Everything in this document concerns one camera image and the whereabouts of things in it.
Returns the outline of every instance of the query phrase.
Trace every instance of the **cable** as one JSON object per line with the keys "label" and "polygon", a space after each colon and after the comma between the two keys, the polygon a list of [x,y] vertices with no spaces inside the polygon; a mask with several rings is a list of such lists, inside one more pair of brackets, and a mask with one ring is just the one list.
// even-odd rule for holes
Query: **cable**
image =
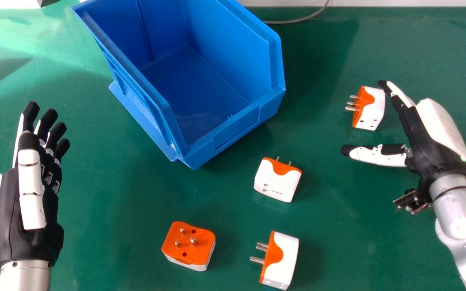
{"label": "cable", "polygon": [[326,0],[325,4],[318,11],[312,13],[311,15],[302,17],[302,18],[293,19],[293,20],[281,20],[281,21],[280,20],[266,20],[264,21],[264,23],[265,24],[293,24],[293,23],[307,21],[309,19],[312,19],[318,16],[320,13],[322,13],[327,8],[329,2],[330,0]]}

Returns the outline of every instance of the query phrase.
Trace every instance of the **robotic hand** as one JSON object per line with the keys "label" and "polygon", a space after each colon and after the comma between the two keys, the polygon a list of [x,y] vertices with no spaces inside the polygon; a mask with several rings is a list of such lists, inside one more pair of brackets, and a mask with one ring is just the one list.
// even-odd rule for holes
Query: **robotic hand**
{"label": "robotic hand", "polygon": [[416,105],[390,81],[378,85],[391,96],[409,140],[405,144],[344,145],[343,155],[383,166],[407,167],[420,175],[416,189],[394,201],[413,215],[427,207],[436,214],[435,230],[452,252],[466,286],[466,146],[449,113],[431,99]]}
{"label": "robotic hand", "polygon": [[47,291],[64,230],[57,223],[66,125],[49,109],[28,103],[19,120],[12,168],[0,174],[0,291]]}

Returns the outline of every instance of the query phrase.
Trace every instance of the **orange and white adapter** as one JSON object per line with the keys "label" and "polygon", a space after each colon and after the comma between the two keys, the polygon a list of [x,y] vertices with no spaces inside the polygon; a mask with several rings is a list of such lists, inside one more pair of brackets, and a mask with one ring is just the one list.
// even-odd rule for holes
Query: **orange and white adapter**
{"label": "orange and white adapter", "polygon": [[170,262],[196,271],[206,271],[215,249],[215,235],[188,223],[174,221],[161,251]]}
{"label": "orange and white adapter", "polygon": [[386,93],[379,88],[361,86],[357,95],[351,95],[353,102],[345,107],[353,111],[352,127],[375,131],[384,117]]}
{"label": "orange and white adapter", "polygon": [[260,163],[255,175],[254,188],[259,193],[268,197],[283,201],[291,202],[296,192],[301,170],[288,164],[270,157],[264,157]]}
{"label": "orange and white adapter", "polygon": [[299,239],[271,232],[269,243],[256,244],[256,249],[266,252],[265,259],[250,257],[249,260],[261,264],[261,284],[287,290],[294,275],[298,258]]}

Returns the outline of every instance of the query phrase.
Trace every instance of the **blue plastic bin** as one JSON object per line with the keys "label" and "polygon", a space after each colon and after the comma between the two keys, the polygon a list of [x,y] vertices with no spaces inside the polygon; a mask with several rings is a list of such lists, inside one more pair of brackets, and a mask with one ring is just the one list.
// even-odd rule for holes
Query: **blue plastic bin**
{"label": "blue plastic bin", "polygon": [[280,38],[236,0],[89,0],[72,9],[105,55],[109,89],[171,161],[198,168],[280,106]]}

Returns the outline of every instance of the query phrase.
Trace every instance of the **silver metal wrist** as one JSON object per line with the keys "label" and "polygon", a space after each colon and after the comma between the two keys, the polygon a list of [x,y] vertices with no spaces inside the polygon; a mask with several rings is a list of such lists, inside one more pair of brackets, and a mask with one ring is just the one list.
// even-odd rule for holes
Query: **silver metal wrist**
{"label": "silver metal wrist", "polygon": [[43,260],[10,261],[1,267],[0,291],[49,291],[51,263]]}

